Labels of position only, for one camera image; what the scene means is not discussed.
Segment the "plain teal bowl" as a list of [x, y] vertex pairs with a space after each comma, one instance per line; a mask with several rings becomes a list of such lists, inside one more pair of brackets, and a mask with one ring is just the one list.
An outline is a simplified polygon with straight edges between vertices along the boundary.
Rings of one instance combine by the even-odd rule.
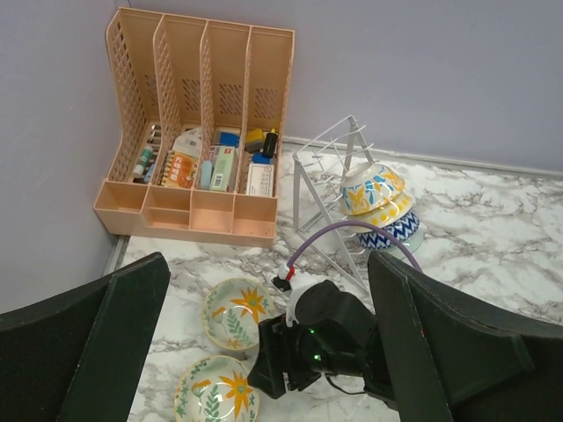
[[[413, 255], [421, 246], [424, 241], [424, 231], [419, 229], [410, 238], [402, 242], [406, 249]], [[392, 246], [387, 250], [395, 258], [407, 261], [405, 254], [397, 247]]]

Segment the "red patterned bowl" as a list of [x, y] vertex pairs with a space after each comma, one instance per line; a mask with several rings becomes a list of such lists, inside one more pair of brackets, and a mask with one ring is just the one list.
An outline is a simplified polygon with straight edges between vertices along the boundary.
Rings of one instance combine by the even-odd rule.
[[[420, 219], [413, 211], [409, 211], [396, 222], [383, 227], [383, 230], [400, 242], [409, 240], [420, 227]], [[374, 231], [356, 234], [357, 241], [362, 248], [369, 250], [388, 249], [393, 246], [390, 239]]]

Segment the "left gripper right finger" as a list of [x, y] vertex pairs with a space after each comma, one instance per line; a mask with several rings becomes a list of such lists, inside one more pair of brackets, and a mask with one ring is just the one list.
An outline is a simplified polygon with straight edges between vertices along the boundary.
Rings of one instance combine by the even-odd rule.
[[560, 421], [562, 328], [373, 252], [369, 284], [403, 421]]

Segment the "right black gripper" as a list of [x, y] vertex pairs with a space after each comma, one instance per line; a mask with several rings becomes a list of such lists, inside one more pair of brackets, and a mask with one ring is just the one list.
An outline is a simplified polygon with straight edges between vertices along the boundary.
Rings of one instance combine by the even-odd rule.
[[377, 318], [356, 296], [324, 280], [307, 287], [289, 313], [259, 323], [259, 352], [248, 384], [278, 399], [302, 391], [321, 376], [363, 379], [378, 394], [374, 371]]

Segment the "yellow blue sun bowl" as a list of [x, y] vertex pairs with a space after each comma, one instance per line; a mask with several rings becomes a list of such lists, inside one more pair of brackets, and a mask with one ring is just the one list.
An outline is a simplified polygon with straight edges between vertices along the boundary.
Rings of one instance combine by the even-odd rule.
[[407, 214], [414, 204], [413, 198], [407, 193], [399, 193], [381, 207], [360, 215], [349, 215], [349, 221], [361, 221], [384, 228]]

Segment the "blue orange ornate bowl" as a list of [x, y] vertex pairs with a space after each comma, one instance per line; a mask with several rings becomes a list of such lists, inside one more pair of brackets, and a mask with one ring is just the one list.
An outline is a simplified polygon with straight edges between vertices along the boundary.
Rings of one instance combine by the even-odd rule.
[[340, 183], [340, 211], [344, 215], [368, 213], [395, 198], [405, 185], [405, 180], [386, 165], [356, 164]]

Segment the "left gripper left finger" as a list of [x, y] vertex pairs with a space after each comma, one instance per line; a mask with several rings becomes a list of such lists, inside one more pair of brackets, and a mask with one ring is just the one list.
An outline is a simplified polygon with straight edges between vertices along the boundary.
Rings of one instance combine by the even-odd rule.
[[171, 273], [154, 252], [1, 315], [3, 421], [125, 421]]

